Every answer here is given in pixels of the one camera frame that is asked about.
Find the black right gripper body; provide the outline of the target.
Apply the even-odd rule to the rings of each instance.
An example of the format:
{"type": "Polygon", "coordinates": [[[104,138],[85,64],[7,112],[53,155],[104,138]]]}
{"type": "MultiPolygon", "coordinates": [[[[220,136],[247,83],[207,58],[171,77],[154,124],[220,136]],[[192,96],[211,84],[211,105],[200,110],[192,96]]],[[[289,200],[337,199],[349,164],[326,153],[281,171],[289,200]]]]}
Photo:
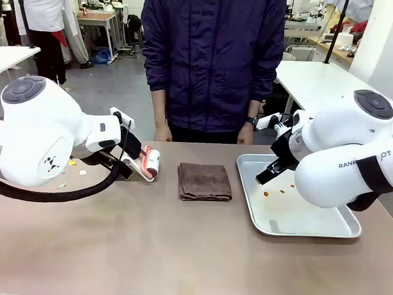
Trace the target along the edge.
{"type": "Polygon", "coordinates": [[[273,171],[285,171],[286,169],[295,171],[299,164],[299,161],[290,151],[289,139],[291,134],[292,132],[290,130],[286,131],[271,145],[271,150],[277,157],[277,159],[271,164],[271,169],[273,171]]]}

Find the person right hand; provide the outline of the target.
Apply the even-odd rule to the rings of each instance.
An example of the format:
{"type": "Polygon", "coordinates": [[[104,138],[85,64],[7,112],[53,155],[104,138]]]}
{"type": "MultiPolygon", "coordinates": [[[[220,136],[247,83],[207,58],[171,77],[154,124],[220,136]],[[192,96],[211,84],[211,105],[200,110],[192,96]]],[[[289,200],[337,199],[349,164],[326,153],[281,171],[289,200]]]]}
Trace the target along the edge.
{"type": "Polygon", "coordinates": [[[154,134],[155,141],[172,141],[173,137],[171,134],[171,130],[168,127],[166,122],[158,123],[155,125],[155,134],[154,134]]]}

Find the person left hand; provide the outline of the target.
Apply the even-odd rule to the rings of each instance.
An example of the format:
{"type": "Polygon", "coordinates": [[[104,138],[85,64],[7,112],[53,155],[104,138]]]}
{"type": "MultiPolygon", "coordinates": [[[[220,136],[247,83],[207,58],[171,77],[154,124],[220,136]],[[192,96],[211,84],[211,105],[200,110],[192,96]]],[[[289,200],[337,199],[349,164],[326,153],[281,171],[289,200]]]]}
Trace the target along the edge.
{"type": "Polygon", "coordinates": [[[254,127],[246,122],[238,133],[237,144],[251,145],[253,143],[254,127]]]}

